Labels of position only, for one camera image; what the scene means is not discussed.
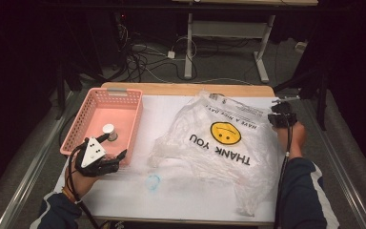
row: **table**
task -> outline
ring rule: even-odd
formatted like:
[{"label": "table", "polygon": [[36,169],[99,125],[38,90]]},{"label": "table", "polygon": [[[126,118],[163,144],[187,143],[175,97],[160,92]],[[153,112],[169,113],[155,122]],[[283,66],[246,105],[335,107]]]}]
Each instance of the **table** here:
[{"label": "table", "polygon": [[[187,2],[193,4],[193,0],[173,0],[177,2]],[[201,0],[201,3],[214,4],[240,4],[240,5],[273,5],[273,6],[316,6],[317,0]],[[269,76],[263,64],[263,53],[266,50],[272,31],[275,15],[270,15],[267,23],[243,23],[243,22],[215,22],[215,21],[195,21],[193,14],[189,13],[187,31],[187,50],[185,62],[185,78],[192,78],[193,49],[192,39],[197,36],[218,36],[218,37],[239,37],[239,38],[261,38],[261,46],[258,52],[254,52],[260,80],[263,83],[269,82]]]},{"label": "table", "polygon": [[[104,176],[84,196],[84,202],[94,216],[113,220],[234,225],[266,225],[274,221],[276,188],[259,204],[252,218],[241,216],[235,211],[236,201],[232,186],[209,184],[194,178],[189,164],[169,159],[165,167],[153,169],[147,165],[154,140],[164,135],[170,122],[173,122],[175,113],[199,91],[225,94],[242,99],[238,100],[241,102],[252,101],[251,104],[260,107],[263,106],[261,104],[269,106],[275,99],[270,87],[133,83],[106,83],[103,87],[143,90],[144,111],[132,163],[125,170]],[[154,175],[162,177],[158,181],[162,188],[156,189],[156,192],[147,187],[149,178]],[[55,191],[60,191],[63,184],[62,174]]]}]

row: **plastic basket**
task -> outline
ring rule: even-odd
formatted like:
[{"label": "plastic basket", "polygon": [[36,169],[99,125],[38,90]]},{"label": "plastic basket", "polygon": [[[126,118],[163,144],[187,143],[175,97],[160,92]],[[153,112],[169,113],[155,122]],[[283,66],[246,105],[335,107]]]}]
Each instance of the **plastic basket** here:
[{"label": "plastic basket", "polygon": [[131,89],[92,88],[73,121],[61,146],[63,155],[70,155],[85,137],[103,135],[103,126],[112,124],[118,137],[104,141],[103,148],[109,156],[117,156],[127,149],[121,165],[132,159],[133,144],[142,114],[142,91]]}]

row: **dark blue sleeve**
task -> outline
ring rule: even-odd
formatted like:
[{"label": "dark blue sleeve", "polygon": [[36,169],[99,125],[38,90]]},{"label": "dark blue sleeve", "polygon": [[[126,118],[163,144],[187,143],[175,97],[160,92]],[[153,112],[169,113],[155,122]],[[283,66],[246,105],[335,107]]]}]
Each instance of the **dark blue sleeve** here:
[{"label": "dark blue sleeve", "polygon": [[283,229],[338,228],[323,191],[322,173],[312,161],[301,157],[291,159],[281,190],[279,212]]},{"label": "dark blue sleeve", "polygon": [[31,224],[30,229],[78,228],[75,220],[81,214],[80,208],[64,194],[49,193],[44,197],[40,217]]}]

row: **plastic bag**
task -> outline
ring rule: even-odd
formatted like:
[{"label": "plastic bag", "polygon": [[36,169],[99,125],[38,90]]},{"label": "plastic bag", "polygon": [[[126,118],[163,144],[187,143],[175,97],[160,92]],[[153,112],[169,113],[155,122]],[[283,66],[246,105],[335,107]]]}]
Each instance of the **plastic bag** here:
[{"label": "plastic bag", "polygon": [[277,182],[277,140],[269,112],[202,91],[155,141],[149,164],[157,167],[164,158],[180,158],[197,177],[229,181],[239,213],[253,216]]}]

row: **yellow smiley face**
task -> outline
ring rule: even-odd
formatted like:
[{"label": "yellow smiley face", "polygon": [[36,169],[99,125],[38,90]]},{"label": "yellow smiley face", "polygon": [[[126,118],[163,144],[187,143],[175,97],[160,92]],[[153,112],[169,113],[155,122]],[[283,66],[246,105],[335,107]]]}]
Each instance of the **yellow smiley face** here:
[{"label": "yellow smiley face", "polygon": [[240,132],[229,122],[213,123],[211,134],[216,141],[224,145],[233,145],[241,139]]}]

